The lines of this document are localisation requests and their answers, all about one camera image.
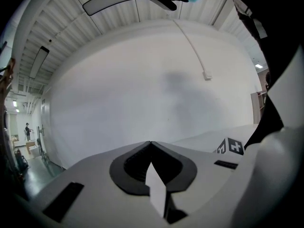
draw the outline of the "hallway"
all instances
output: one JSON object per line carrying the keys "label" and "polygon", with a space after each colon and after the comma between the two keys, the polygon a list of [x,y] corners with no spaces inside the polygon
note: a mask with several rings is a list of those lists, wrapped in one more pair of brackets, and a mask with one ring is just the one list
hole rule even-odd
{"label": "hallway", "polygon": [[[20,151],[23,154],[26,152],[26,148],[20,148]],[[29,155],[27,155],[27,157],[28,169],[23,172],[25,179],[24,187],[28,199],[32,200],[46,185],[64,170],[50,161],[43,161],[41,156],[31,159]]]}

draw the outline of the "person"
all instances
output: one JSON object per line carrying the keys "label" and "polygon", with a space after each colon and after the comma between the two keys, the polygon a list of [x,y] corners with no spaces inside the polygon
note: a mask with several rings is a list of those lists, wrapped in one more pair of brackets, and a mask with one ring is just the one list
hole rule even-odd
{"label": "person", "polygon": [[266,90],[268,91],[269,90],[269,85],[270,85],[270,73],[269,72],[266,73],[265,81],[266,81],[265,87],[266,87]]}
{"label": "person", "polygon": [[[300,19],[300,8],[303,6],[302,0],[258,1],[233,0],[239,19],[264,54],[270,72],[269,90],[287,68],[300,45],[301,35],[297,33],[303,29]],[[260,143],[268,134],[280,131],[282,127],[283,123],[274,104],[266,96],[260,124],[244,148]]]}
{"label": "person", "polygon": [[26,133],[26,136],[27,136],[27,140],[30,141],[30,132],[33,131],[33,129],[29,129],[29,125],[28,123],[26,124],[26,127],[25,127],[25,133]]}

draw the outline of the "black slot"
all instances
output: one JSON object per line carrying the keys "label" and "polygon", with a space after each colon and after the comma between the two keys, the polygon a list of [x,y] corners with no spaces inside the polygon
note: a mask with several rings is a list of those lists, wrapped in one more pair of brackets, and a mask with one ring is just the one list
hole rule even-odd
{"label": "black slot", "polygon": [[187,190],[198,172],[189,158],[147,141],[113,160],[109,170],[111,179],[128,194],[149,196],[150,188],[145,180],[151,163],[169,193]]}
{"label": "black slot", "polygon": [[68,186],[50,203],[43,213],[51,219],[61,222],[62,218],[72,206],[84,185],[71,182]]}
{"label": "black slot", "polygon": [[214,164],[223,166],[223,167],[227,167],[227,168],[230,168],[233,170],[235,170],[238,167],[238,164],[230,163],[230,162],[226,162],[226,161],[216,161]]}

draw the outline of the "white wall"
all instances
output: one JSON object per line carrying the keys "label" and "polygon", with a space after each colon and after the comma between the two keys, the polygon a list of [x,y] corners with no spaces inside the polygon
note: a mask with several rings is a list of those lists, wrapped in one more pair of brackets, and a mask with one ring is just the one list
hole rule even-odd
{"label": "white wall", "polygon": [[257,73],[236,38],[180,22],[147,21],[97,38],[53,75],[50,127],[65,168],[92,154],[154,140],[167,143],[253,123]]}
{"label": "white wall", "polygon": [[[35,105],[35,109],[31,115],[32,117],[32,129],[35,131],[35,142],[37,145],[37,138],[38,138],[38,133],[37,133],[37,127],[39,126],[40,129],[42,128],[42,122],[41,122],[41,99],[37,100],[36,105]],[[40,139],[41,139],[41,145],[42,148],[45,150],[45,145],[44,145],[44,141],[43,141],[43,135],[40,134]]]}
{"label": "white wall", "polygon": [[19,135],[16,114],[9,114],[9,116],[9,133],[11,135]]}

